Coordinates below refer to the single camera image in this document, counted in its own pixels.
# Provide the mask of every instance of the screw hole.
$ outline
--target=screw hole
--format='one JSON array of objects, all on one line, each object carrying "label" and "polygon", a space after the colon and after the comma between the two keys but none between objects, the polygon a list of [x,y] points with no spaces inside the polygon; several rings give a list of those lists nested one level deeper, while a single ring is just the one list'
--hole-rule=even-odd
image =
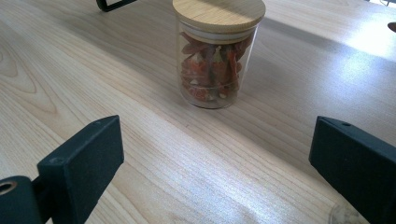
[{"label": "screw hole", "polygon": [[7,194],[17,187],[17,182],[8,181],[0,184],[0,195]]},{"label": "screw hole", "polygon": [[388,28],[396,33],[396,21],[388,23]]}]

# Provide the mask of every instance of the glass container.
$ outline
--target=glass container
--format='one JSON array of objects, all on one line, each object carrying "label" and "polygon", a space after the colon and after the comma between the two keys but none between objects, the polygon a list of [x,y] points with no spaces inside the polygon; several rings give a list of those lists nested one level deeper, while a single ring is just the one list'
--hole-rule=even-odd
[{"label": "glass container", "polygon": [[235,102],[248,70],[262,0],[174,0],[182,96],[203,108]]}]

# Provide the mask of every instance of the bamboo lid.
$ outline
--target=bamboo lid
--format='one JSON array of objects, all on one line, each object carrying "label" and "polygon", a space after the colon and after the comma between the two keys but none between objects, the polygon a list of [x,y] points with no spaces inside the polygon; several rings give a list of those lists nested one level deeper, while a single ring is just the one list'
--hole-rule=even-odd
[{"label": "bamboo lid", "polygon": [[212,33],[238,33],[257,25],[265,14],[262,0],[173,0],[180,21]]}]

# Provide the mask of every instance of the wood grain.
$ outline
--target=wood grain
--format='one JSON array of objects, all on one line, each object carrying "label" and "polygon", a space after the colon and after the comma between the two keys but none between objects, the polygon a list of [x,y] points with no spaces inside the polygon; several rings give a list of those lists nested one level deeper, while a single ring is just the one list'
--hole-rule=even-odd
[{"label": "wood grain", "polygon": [[316,117],[396,146],[394,9],[265,1],[236,104],[177,87],[172,1],[0,0],[0,178],[120,115],[125,163],[87,223],[327,223],[340,196],[312,168]]},{"label": "wood grain", "polygon": [[192,27],[212,33],[244,32],[254,27],[265,14],[262,0],[175,0],[178,18]]}]

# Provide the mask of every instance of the light wood surface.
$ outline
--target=light wood surface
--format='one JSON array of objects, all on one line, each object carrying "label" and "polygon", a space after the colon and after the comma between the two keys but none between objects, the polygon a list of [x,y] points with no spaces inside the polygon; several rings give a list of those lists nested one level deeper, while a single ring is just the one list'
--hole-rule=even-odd
[{"label": "light wood surface", "polygon": [[256,26],[265,13],[262,0],[174,0],[178,19],[199,30],[237,33]]},{"label": "light wood surface", "polygon": [[396,146],[396,11],[266,0],[236,104],[177,88],[171,0],[0,0],[0,179],[120,115],[125,163],[87,223],[327,223],[340,200],[308,161],[318,115]]}]

